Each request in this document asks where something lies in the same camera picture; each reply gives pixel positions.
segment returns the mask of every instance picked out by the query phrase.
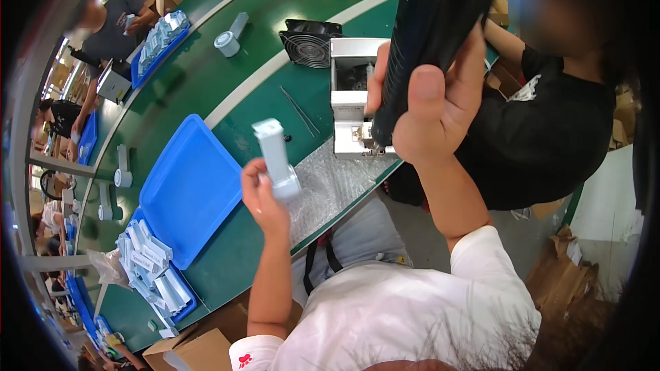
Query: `fingers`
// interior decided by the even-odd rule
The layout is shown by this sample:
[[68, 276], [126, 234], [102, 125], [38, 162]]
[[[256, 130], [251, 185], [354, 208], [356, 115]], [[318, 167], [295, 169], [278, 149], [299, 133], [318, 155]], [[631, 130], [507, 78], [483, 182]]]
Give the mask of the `fingers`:
[[387, 59], [389, 57], [389, 42], [378, 47], [374, 75], [367, 79], [367, 103], [364, 105], [364, 113], [374, 113], [380, 108], [383, 97], [383, 82], [387, 71]]
[[481, 23], [477, 22], [458, 51], [448, 78], [446, 99], [451, 116], [457, 117], [459, 112], [464, 112], [470, 121], [474, 118], [481, 104], [485, 56], [486, 41]]
[[259, 176], [259, 186], [257, 187], [260, 205], [263, 208], [276, 206], [277, 203], [273, 197], [273, 182], [266, 175]]
[[484, 80], [484, 57], [486, 41], [477, 21], [458, 51], [455, 62], [455, 77], [461, 83], [475, 84], [481, 88]]
[[445, 76], [439, 67], [421, 65], [410, 75], [408, 111], [416, 118], [439, 120], [445, 104]]
[[241, 189], [243, 190], [243, 203], [247, 208], [254, 212], [259, 207], [259, 174], [265, 174], [266, 161], [263, 158], [256, 158], [249, 161], [241, 172]]

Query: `red paw print logo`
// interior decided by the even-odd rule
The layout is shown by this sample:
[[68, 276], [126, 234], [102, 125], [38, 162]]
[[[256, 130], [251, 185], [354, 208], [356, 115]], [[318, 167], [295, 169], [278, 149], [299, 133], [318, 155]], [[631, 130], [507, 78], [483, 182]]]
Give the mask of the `red paw print logo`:
[[244, 366], [248, 365], [250, 361], [252, 361], [252, 357], [250, 356], [250, 354], [245, 354], [243, 355], [243, 357], [240, 357], [238, 360], [241, 362], [241, 365], [238, 367], [243, 368]]

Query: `fan grille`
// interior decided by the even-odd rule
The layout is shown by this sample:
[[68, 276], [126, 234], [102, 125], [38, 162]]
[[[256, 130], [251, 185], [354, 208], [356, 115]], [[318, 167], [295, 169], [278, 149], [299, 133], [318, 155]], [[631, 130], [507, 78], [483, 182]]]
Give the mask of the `fan grille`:
[[282, 35], [286, 53], [297, 64], [310, 68], [330, 67], [330, 42], [314, 35], [290, 33]]

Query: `blue plastic tray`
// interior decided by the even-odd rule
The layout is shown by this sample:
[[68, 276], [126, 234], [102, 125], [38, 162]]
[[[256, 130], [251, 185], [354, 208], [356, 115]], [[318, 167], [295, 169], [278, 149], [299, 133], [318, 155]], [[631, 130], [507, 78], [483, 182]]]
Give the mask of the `blue plastic tray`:
[[140, 191], [153, 235], [186, 269], [242, 198], [241, 167], [197, 114], [169, 140]]
[[65, 283], [67, 283], [67, 288], [69, 290], [71, 299], [73, 300], [73, 306], [76, 307], [76, 310], [78, 311], [78, 315], [80, 315], [80, 320], [82, 320], [82, 324], [85, 326], [85, 329], [87, 330], [87, 334], [89, 334], [92, 337], [92, 339], [96, 341], [96, 325], [92, 320], [92, 316], [89, 314], [89, 310], [87, 309], [87, 305], [85, 304], [85, 299], [83, 298], [83, 294], [80, 293], [80, 289], [78, 288], [78, 283], [76, 282], [76, 278], [67, 276], [67, 278], [65, 279]]
[[142, 48], [140, 48], [140, 51], [135, 55], [135, 58], [131, 61], [131, 85], [133, 86], [133, 89], [137, 89], [138, 87], [142, 86], [144, 82], [158, 69], [158, 66], [161, 64], [161, 62], [169, 56], [170, 53], [176, 48], [181, 42], [184, 41], [186, 38], [186, 35], [188, 34], [188, 30], [190, 29], [190, 23], [188, 23], [188, 26], [186, 26], [181, 33], [177, 37], [172, 40], [172, 42], [169, 43], [169, 45], [159, 54], [156, 56], [156, 59], [154, 62], [144, 71], [144, 75], [142, 75], [141, 78], [137, 78], [137, 68], [138, 65], [140, 64], [140, 53], [142, 53]]
[[[149, 228], [149, 230], [152, 233], [154, 233], [154, 229], [149, 224], [149, 220], [144, 217], [144, 212], [140, 207], [137, 207], [135, 212], [133, 212], [133, 215], [131, 216], [129, 221], [132, 221], [133, 219], [135, 219], [138, 222], [144, 219], [144, 223], [146, 223], [146, 227]], [[193, 292], [193, 290], [191, 290], [190, 287], [188, 286], [188, 283], [181, 278], [181, 275], [179, 274], [179, 270], [175, 268], [171, 262], [169, 263], [169, 269], [172, 270], [172, 273], [179, 279], [179, 282], [184, 286], [190, 297], [192, 297], [192, 300], [188, 302], [188, 305], [186, 305], [184, 309], [180, 310], [177, 315], [172, 317], [172, 322], [176, 324], [177, 322], [181, 321], [186, 315], [190, 314], [193, 311], [193, 309], [197, 308], [197, 299], [195, 298], [195, 293]]]
[[92, 111], [89, 119], [87, 119], [87, 125], [85, 125], [85, 128], [83, 129], [82, 135], [80, 135], [80, 143], [78, 144], [78, 146], [85, 146], [89, 144], [89, 149], [87, 149], [87, 154], [85, 156], [78, 158], [79, 164], [87, 165], [87, 162], [89, 162], [89, 156], [92, 154], [92, 149], [94, 149], [97, 138], [98, 130], [96, 125], [96, 111]]

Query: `black strap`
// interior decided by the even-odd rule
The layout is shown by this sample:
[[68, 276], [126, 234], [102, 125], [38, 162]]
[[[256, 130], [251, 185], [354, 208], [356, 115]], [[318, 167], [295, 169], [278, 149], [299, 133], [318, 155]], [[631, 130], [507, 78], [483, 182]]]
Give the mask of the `black strap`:
[[[318, 246], [318, 240], [313, 241], [307, 247], [307, 259], [305, 260], [305, 276], [302, 277], [302, 283], [305, 285], [305, 291], [307, 295], [311, 294], [314, 290], [314, 285], [311, 284], [309, 280], [309, 273], [311, 272], [311, 267], [314, 266], [314, 256], [316, 255], [316, 247]], [[330, 240], [326, 241], [326, 256], [328, 258], [328, 264], [330, 268], [335, 272], [340, 272], [344, 267], [341, 266], [339, 260], [334, 255], [334, 250], [332, 248], [332, 243]]]
[[307, 260], [305, 260], [305, 276], [302, 277], [302, 283], [305, 285], [305, 291], [307, 295], [311, 294], [314, 290], [314, 285], [311, 284], [309, 280], [309, 273], [311, 272], [311, 267], [314, 265], [314, 256], [316, 255], [316, 246], [317, 240], [312, 241], [307, 247]]

